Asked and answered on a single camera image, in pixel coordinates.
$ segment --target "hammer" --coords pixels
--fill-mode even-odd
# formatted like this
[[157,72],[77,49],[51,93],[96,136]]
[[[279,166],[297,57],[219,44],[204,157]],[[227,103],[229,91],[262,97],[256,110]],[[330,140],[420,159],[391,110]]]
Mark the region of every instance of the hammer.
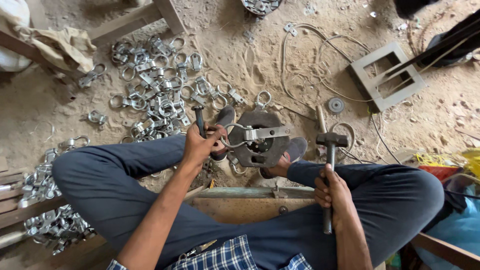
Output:
[[[327,147],[327,162],[332,165],[332,170],[335,170],[335,148],[348,147],[348,137],[340,135],[335,132],[319,133],[315,140],[318,145]],[[325,185],[330,186],[328,179],[324,179]],[[324,208],[324,233],[332,234],[332,207]]]
[[204,129],[204,114],[202,112],[203,109],[204,107],[202,105],[196,105],[192,107],[192,110],[195,111],[195,118],[197,119],[197,126],[200,130],[200,136],[202,136],[202,138],[204,139],[207,139],[207,134]]

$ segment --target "blue pants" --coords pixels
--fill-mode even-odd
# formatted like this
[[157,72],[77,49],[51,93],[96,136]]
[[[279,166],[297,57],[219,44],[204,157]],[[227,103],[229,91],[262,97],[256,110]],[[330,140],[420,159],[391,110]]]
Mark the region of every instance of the blue pants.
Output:
[[[167,169],[182,159],[185,137],[142,143],[82,147],[58,157],[53,177],[67,201],[120,251],[142,221],[157,194],[136,178]],[[293,163],[291,181],[314,187],[323,166]],[[374,266],[410,241],[440,210],[442,185],[431,174],[402,165],[337,165],[360,216]],[[335,235],[322,229],[322,209],[310,205],[268,221],[222,224],[182,204],[157,269],[196,245],[218,239],[213,247],[246,234],[260,269],[277,270],[302,253],[314,269],[336,269]]]

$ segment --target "plaid shirt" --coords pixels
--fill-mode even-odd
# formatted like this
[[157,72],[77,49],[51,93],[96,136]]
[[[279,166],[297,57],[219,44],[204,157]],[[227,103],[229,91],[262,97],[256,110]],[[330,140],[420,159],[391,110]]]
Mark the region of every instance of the plaid shirt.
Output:
[[[194,257],[177,261],[166,270],[257,270],[248,247],[247,236],[229,240],[219,248],[203,252]],[[128,270],[116,260],[112,260],[107,270]],[[281,270],[313,270],[300,253]]]

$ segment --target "metal disc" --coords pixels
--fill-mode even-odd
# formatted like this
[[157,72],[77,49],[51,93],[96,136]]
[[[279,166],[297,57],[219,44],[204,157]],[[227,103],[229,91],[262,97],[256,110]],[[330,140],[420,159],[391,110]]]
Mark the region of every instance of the metal disc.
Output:
[[328,109],[334,114],[341,113],[344,108],[345,108],[345,104],[339,98],[331,98],[328,101]]

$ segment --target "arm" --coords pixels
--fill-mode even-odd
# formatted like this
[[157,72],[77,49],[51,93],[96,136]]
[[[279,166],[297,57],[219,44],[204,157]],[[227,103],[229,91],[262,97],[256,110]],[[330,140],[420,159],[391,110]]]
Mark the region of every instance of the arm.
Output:
[[120,264],[129,270],[155,268],[183,198],[222,134],[226,134],[225,130],[216,128],[213,135],[203,139],[197,125],[192,124],[187,132],[182,162],[118,254]]
[[320,176],[326,176],[330,186],[327,187],[320,178],[316,178],[315,200],[322,207],[333,207],[332,225],[336,236],[338,269],[372,270],[365,232],[347,183],[332,170],[330,164],[325,165]]

